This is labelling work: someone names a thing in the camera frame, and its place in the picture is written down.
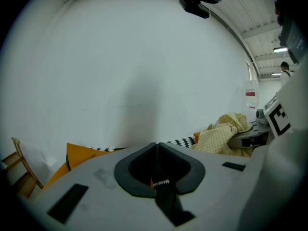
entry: white ceiling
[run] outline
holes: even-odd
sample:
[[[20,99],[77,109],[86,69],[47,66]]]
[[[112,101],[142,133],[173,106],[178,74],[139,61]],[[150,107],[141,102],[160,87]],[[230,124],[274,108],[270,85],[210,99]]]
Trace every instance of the white ceiling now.
[[[239,37],[259,72],[259,78],[271,77],[286,61],[290,70],[295,65],[288,53],[274,53],[280,47],[278,39],[282,27],[277,24],[275,0],[222,0],[204,5],[215,12]]]

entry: person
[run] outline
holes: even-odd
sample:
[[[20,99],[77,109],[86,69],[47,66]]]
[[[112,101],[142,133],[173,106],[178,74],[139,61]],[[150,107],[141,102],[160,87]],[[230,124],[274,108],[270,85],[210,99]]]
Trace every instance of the person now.
[[[280,80],[281,80],[281,86],[284,86],[289,79],[291,78],[291,76],[293,75],[292,72],[290,72],[289,70],[289,64],[286,62],[282,62],[281,65],[281,75],[280,75]]]

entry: black and white patterned fabric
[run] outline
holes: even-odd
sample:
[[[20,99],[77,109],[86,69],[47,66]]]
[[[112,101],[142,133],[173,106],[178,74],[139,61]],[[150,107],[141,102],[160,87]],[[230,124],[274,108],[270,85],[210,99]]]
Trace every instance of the black and white patterned fabric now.
[[[192,145],[196,144],[196,139],[194,136],[189,136],[183,139],[178,139],[178,140],[173,140],[173,141],[167,141],[167,143],[171,143],[171,144],[176,144],[179,146],[183,146],[186,148],[190,148]],[[105,148],[105,149],[101,149],[101,148],[91,148],[94,150],[98,150],[98,151],[103,151],[103,152],[114,152],[114,151],[119,151],[119,150],[123,150],[126,149],[127,147],[123,147],[123,148]]]

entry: fluorescent light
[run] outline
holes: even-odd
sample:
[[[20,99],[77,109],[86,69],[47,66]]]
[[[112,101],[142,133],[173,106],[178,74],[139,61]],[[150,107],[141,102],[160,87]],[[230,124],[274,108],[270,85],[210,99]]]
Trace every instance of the fluorescent light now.
[[[284,52],[284,51],[288,51],[288,48],[287,47],[280,47],[280,48],[274,49],[274,53]]]

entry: white wall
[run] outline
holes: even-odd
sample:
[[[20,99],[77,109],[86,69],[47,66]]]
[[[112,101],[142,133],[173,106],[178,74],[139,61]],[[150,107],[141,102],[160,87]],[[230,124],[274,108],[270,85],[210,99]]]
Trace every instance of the white wall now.
[[[243,110],[243,49],[219,22],[186,13],[179,0],[77,0],[42,42],[10,40],[1,62],[0,147],[15,136],[51,171],[64,163],[67,142],[168,141]],[[33,43],[35,54],[14,51]]]
[[[280,79],[259,81],[259,108],[263,108],[264,105],[266,105],[266,103],[269,102],[276,95],[276,92],[278,92],[280,88]]]

